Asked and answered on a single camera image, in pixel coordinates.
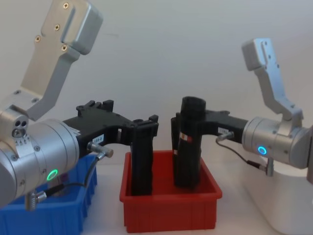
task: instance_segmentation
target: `white background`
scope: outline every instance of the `white background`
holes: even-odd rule
[[[113,99],[129,118],[159,115],[155,149],[171,149],[170,118],[186,95],[207,109],[233,116],[280,118],[267,109],[256,76],[246,70],[241,44],[272,38],[288,97],[313,121],[312,0],[92,0],[105,21],[92,52],[75,62],[56,107],[42,119],[66,119],[89,100]],[[2,0],[0,5],[0,100],[20,85],[35,35],[51,0]],[[127,147],[114,147],[122,163]],[[203,154],[235,161],[202,139]]]

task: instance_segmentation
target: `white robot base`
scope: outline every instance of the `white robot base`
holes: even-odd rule
[[[256,161],[266,164],[263,157]],[[274,176],[243,164],[242,182],[267,222],[287,235],[313,235],[313,187],[307,169],[274,162]]]

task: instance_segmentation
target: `silver robotic arm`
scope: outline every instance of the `silver robotic arm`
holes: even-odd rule
[[[85,0],[53,0],[35,37],[21,87],[0,104],[0,208],[72,169],[79,159],[75,131],[58,120],[38,120],[56,103],[71,64],[90,52],[103,21]]]
[[[273,160],[299,169],[308,167],[307,179],[313,184],[312,127],[302,127],[302,110],[286,98],[271,40],[248,41],[242,50],[247,69],[259,79],[265,104],[282,114],[281,122],[261,117],[248,122],[242,137],[244,149],[268,158],[269,176]]]

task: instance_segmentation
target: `metal connector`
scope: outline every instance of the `metal connector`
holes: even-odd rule
[[[104,157],[111,158],[113,156],[113,153],[114,153],[113,149],[110,149],[110,148],[107,148],[104,146],[100,146],[97,143],[93,143],[93,142],[89,142],[87,144],[87,149],[89,151],[98,153],[97,158],[99,160],[103,159]]]
[[[47,195],[46,195],[46,193],[44,191],[41,191],[41,192],[36,194],[36,202],[37,203],[41,203],[45,199],[47,199]]]
[[[220,141],[229,140],[232,138],[234,138],[234,132],[230,131],[228,133],[217,136],[216,141],[220,142]]]
[[[36,209],[36,191],[32,191],[26,194],[25,209],[29,212],[32,212]]]
[[[274,174],[274,159],[268,158],[268,164],[266,165],[266,175],[272,177]]]

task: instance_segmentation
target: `white label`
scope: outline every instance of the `white label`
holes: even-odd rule
[[[34,152],[29,136],[15,141],[16,151],[19,156],[26,156]]]
[[[98,136],[92,140],[93,143],[101,143],[103,141],[104,141],[104,134],[102,134],[102,135],[100,135],[100,136]]]
[[[227,129],[221,127],[219,127],[217,131],[219,134],[227,134],[229,132]]]
[[[73,132],[74,135],[76,135],[76,136],[80,135],[80,131],[79,130],[76,130],[75,128],[70,127],[70,126],[69,126],[69,129]]]

